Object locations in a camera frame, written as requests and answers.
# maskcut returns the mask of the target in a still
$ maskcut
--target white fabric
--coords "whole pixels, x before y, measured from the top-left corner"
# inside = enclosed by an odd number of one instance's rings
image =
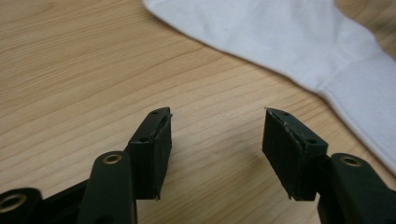
[[[323,96],[396,174],[396,62],[333,0],[144,0],[207,45]]]

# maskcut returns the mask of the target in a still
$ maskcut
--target black plastic bracket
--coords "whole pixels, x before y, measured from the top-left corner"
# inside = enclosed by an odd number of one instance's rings
[[[396,223],[396,194],[370,164],[345,153],[330,158],[326,148],[290,113],[266,109],[262,151],[289,196],[312,201],[318,192],[324,224]]]
[[[137,223],[135,200],[160,199],[172,148],[171,117],[169,107],[151,111],[124,151],[100,156],[90,179],[45,200],[38,189],[0,194],[0,223]]]

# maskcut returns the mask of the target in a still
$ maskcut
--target wood grain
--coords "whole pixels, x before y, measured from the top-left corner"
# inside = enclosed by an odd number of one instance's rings
[[[396,58],[392,0],[338,1]],[[289,201],[261,153],[264,107],[289,111],[329,144],[394,176],[329,106],[288,79],[218,52],[154,18],[140,1],[0,1],[0,192],[48,197],[123,150],[146,114],[170,106],[174,146],[162,200],[140,223],[319,223]]]

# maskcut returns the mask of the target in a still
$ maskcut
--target brass ring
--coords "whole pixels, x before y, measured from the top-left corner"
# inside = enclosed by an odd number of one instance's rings
[[[26,195],[21,193],[7,196],[0,202],[0,213],[6,213],[18,208],[19,206],[24,204],[24,202],[26,202],[26,199]]]
[[[119,154],[111,154],[111,155],[106,156],[103,159],[103,163],[105,163],[105,164],[114,164],[114,163],[119,162],[121,159],[122,159],[121,155],[119,155]]]
[[[354,167],[360,167],[361,166],[361,162],[352,158],[352,157],[348,157],[348,156],[343,156],[340,158],[341,162],[343,162],[346,165],[349,166],[354,166]]]

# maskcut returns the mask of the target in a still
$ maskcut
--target white sock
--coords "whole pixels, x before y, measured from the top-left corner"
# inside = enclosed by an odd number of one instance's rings
[[[396,62],[332,0],[144,0],[207,45],[323,96],[396,174]]]

